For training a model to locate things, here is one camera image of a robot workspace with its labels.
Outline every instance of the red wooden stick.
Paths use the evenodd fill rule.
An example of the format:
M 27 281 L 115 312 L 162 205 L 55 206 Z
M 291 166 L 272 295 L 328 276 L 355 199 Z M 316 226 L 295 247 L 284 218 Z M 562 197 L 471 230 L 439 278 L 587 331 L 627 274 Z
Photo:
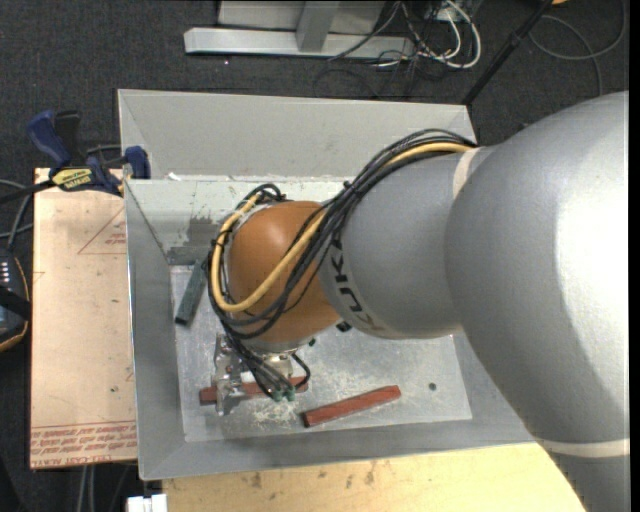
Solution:
M 374 389 L 362 395 L 346 398 L 329 405 L 323 405 L 302 413 L 302 421 L 305 427 L 315 427 L 321 423 L 332 421 L 355 412 L 371 409 L 376 405 L 386 404 L 400 398 L 398 386 L 385 386 Z

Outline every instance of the gray robot arm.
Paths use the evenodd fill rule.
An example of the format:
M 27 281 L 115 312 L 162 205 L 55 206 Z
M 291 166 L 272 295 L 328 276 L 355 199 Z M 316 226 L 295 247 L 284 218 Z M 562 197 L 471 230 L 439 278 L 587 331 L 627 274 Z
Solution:
M 373 336 L 464 329 L 590 510 L 630 508 L 628 105 L 606 96 L 396 171 L 320 269 Z

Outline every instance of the yellow cable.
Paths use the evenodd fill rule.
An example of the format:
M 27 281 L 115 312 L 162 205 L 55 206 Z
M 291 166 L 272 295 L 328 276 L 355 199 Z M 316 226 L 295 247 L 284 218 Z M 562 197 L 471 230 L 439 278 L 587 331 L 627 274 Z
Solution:
M 421 146 L 417 146 L 412 148 L 404 153 L 400 153 L 393 157 L 387 165 L 397 162 L 398 160 L 411 157 L 414 155 L 419 155 L 422 153 L 434 153 L 434 152 L 451 152 L 451 153 L 461 153 L 464 151 L 468 151 L 472 149 L 472 146 L 466 146 L 464 144 L 456 144 L 451 142 L 431 142 L 426 143 Z M 220 309 L 226 311 L 227 313 L 237 313 L 240 311 L 246 311 L 251 306 L 255 305 L 264 295 L 271 289 L 276 280 L 280 277 L 280 275 L 284 272 L 287 266 L 291 263 L 291 261 L 304 249 L 304 247 L 309 243 L 311 237 L 314 235 L 320 222 L 324 218 L 324 212 L 318 216 L 318 219 L 311 224 L 302 234 L 300 239 L 294 244 L 294 246 L 284 255 L 284 257 L 280 260 L 280 262 L 276 265 L 276 267 L 271 271 L 271 273 L 267 276 L 267 278 L 258 286 L 255 291 L 249 295 L 242 302 L 238 302 L 237 304 L 229 303 L 225 300 L 224 295 L 222 294 L 222 289 L 220 287 L 220 263 L 222 256 L 222 246 L 225 244 L 227 240 L 227 235 L 231 227 L 236 223 L 236 221 L 249 210 L 251 210 L 260 197 L 260 194 L 255 194 L 246 202 L 246 204 L 240 208 L 236 213 L 234 213 L 231 217 L 229 217 L 226 222 L 220 228 L 220 234 L 216 239 L 216 245 L 213 249 L 213 259 L 211 263 L 211 281 L 213 284 L 213 297 L 216 301 L 216 304 Z

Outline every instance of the gray metal bar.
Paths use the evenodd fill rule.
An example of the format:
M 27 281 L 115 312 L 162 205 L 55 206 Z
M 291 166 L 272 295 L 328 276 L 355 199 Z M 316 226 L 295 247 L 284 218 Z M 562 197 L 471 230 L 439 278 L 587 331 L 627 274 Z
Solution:
M 296 28 L 296 41 L 301 52 L 322 50 L 329 35 L 340 2 L 305 2 Z
M 185 32 L 184 43 L 186 53 L 333 57 L 355 46 L 362 38 L 363 36 L 328 34 L 320 50 L 302 52 L 298 48 L 296 32 L 192 28 Z M 408 53 L 411 51 L 411 44 L 404 37 L 376 36 L 347 57 L 375 59 L 383 52 L 391 51 Z

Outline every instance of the black carpet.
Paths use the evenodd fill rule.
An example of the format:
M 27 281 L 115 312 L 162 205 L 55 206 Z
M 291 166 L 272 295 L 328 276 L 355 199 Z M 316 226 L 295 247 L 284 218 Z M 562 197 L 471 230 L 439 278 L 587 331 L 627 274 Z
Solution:
M 630 2 L 624 1 L 628 12 Z M 328 66 L 319 59 L 187 57 L 183 33 L 214 22 L 213 2 L 0 2 L 0 178 L 28 184 L 34 167 L 50 163 L 25 133 L 27 121 L 44 109 L 79 110 L 86 147 L 117 142 L 119 88 L 460 103 L 509 34 L 536 6 L 536 0 L 485 0 L 475 17 L 483 44 L 479 64 L 458 72 L 432 64 L 412 76 L 405 66 L 394 74 L 348 60 Z M 573 25 L 598 50 L 615 40 L 621 13 L 620 0 L 569 0 L 551 14 Z M 402 24 L 394 23 L 388 31 L 401 33 Z M 583 43 L 558 23 L 542 20 L 534 34 L 552 50 L 586 53 Z M 500 142 L 599 92 L 628 89 L 628 34 L 627 24 L 623 41 L 597 59 L 602 91 L 592 60 L 559 60 L 523 41 L 472 106 L 479 142 Z M 18 205 L 0 207 L 0 232 L 10 228 Z M 25 222 L 31 216 L 29 211 Z M 31 233 L 20 235 L 15 254 L 28 273 L 31 250 Z M 81 469 L 28 468 L 29 350 L 27 338 L 0 354 L 0 512 L 16 510 L 18 503 L 33 512 L 75 510 Z M 97 468 L 98 511 L 107 510 L 125 469 Z M 122 494 L 141 492 L 135 471 L 129 469 Z

